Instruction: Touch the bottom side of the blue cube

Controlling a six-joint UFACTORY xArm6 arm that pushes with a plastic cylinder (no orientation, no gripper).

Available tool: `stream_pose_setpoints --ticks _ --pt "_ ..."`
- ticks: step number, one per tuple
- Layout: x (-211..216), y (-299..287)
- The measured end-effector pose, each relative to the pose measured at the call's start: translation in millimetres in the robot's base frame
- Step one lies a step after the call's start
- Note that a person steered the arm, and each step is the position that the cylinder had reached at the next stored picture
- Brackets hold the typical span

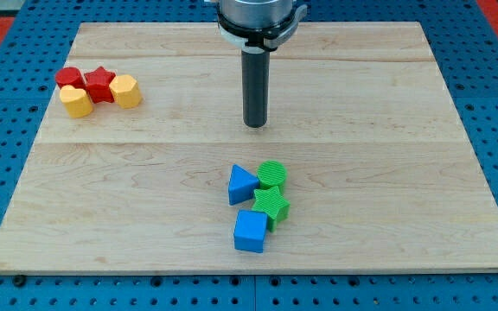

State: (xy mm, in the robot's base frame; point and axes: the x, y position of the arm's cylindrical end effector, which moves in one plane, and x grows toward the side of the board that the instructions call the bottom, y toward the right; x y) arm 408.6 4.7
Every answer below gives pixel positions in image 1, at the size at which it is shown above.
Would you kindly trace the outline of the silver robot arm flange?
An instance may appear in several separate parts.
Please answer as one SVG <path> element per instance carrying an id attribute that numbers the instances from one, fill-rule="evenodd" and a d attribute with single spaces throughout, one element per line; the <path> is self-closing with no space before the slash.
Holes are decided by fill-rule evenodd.
<path id="1" fill-rule="evenodd" d="M 213 1 L 220 35 L 248 54 L 273 52 L 285 44 L 307 16 L 293 0 Z"/>

